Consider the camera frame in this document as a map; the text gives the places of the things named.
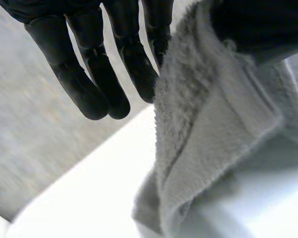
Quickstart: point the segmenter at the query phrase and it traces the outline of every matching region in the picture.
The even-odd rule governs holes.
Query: concrete floor
[[[172,29],[190,2],[175,0]],[[103,16],[106,50],[132,106],[130,115],[120,121],[85,119],[23,25],[0,7],[0,215],[8,220],[147,106],[118,56],[105,11]],[[142,43],[154,63],[142,6],[140,27]]]

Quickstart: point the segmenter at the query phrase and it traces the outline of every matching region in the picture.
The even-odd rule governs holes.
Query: white table
[[[139,238],[130,213],[154,161],[153,118],[152,106],[142,111],[35,199],[7,237]],[[280,137],[254,157],[196,202],[181,238],[298,238],[298,146]]]

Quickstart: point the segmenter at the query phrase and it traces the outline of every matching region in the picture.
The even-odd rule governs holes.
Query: gray floor
[[[172,29],[189,2],[175,1]],[[23,25],[0,8],[0,215],[8,220],[147,106],[128,77],[105,11],[103,15],[107,53],[132,111],[124,120],[107,117],[94,122],[85,119],[62,90]],[[140,26],[142,42],[154,62],[142,7]]]

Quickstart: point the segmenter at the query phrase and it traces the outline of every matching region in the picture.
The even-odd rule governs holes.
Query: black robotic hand
[[[122,119],[130,112],[130,104],[106,55],[101,3],[135,88],[145,102],[152,103],[158,75],[140,42],[138,0],[0,0],[13,18],[24,23],[60,84],[87,118],[98,120],[109,114]],[[143,0],[143,4],[149,44],[161,66],[170,39],[173,0]],[[93,82],[78,63],[66,22]]]

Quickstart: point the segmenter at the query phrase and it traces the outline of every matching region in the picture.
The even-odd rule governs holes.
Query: gray towel
[[[156,164],[134,219],[177,236],[192,201],[279,133],[298,142],[298,84],[286,61],[257,67],[222,44],[217,1],[195,3],[176,28],[156,86]]]

